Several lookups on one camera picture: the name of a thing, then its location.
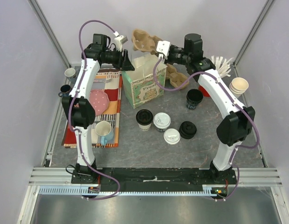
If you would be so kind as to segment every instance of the gray table surface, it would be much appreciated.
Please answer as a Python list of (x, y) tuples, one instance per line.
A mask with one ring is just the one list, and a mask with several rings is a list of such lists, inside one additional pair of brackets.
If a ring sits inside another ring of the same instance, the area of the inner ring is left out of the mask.
[[(179, 72), (187, 74), (184, 66), (177, 65)], [(235, 74), (223, 80), (229, 84)], [(211, 98), (204, 98), (195, 110), (186, 108), (186, 94), (198, 84), (191, 80), (183, 90), (168, 92), (159, 98), (133, 109), (122, 91), (122, 102), (119, 125), (119, 146), (114, 148), (94, 148), (98, 167), (192, 167), (208, 168), (215, 157), (219, 139), (216, 128), (222, 121), (221, 114)], [(183, 121), (191, 121), (197, 127), (195, 137), (190, 140), (181, 138), (176, 145), (165, 142), (163, 134), (154, 126), (143, 132), (138, 127), (135, 116), (138, 110), (148, 109), (153, 114), (168, 113), (171, 117), (170, 128), (179, 129)], [(65, 167), (75, 165), (77, 160), (76, 148), (61, 146), (66, 117), (63, 114), (55, 142), (51, 166)], [(254, 145), (255, 137), (251, 133), (243, 145)], [(242, 168), (263, 167), (258, 149), (241, 149), (236, 154), (234, 163)]]

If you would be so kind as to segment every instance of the white mug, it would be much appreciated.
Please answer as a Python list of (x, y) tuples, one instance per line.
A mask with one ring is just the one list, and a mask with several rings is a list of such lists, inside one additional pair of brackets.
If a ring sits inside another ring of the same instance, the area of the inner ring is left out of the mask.
[(95, 132), (98, 136), (101, 136), (101, 145), (105, 146), (106, 143), (113, 139), (113, 130), (111, 124), (107, 121), (100, 121), (95, 126)]

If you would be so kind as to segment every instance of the pink round mat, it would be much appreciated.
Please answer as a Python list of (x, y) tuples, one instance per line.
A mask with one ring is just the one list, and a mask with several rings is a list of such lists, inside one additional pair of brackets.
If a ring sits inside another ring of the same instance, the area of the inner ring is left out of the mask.
[(96, 116), (102, 114), (108, 107), (108, 95), (102, 90), (92, 90), (89, 95), (89, 102), (96, 112)]

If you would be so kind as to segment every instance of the cardboard box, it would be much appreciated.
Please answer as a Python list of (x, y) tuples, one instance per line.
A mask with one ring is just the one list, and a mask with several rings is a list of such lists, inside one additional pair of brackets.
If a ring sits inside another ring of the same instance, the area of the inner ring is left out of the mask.
[[(164, 90), (160, 89), (153, 77), (153, 68), (158, 58), (155, 55), (145, 55), (132, 60), (135, 71), (123, 71), (123, 84), (125, 95), (133, 108), (162, 96)], [(167, 66), (160, 63), (156, 69), (159, 83), (165, 85), (165, 75)]]

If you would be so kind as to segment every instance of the cable clip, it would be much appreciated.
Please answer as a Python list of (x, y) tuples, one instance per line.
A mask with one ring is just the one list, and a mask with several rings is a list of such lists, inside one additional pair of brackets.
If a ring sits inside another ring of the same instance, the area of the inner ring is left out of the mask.
[(222, 79), (220, 78), (220, 77), (218, 77), (217, 79), (216, 79), (216, 81), (215, 81), (215, 83), (220, 83), (222, 81)]
[(119, 33), (116, 31), (113, 33), (116, 37), (119, 36)]

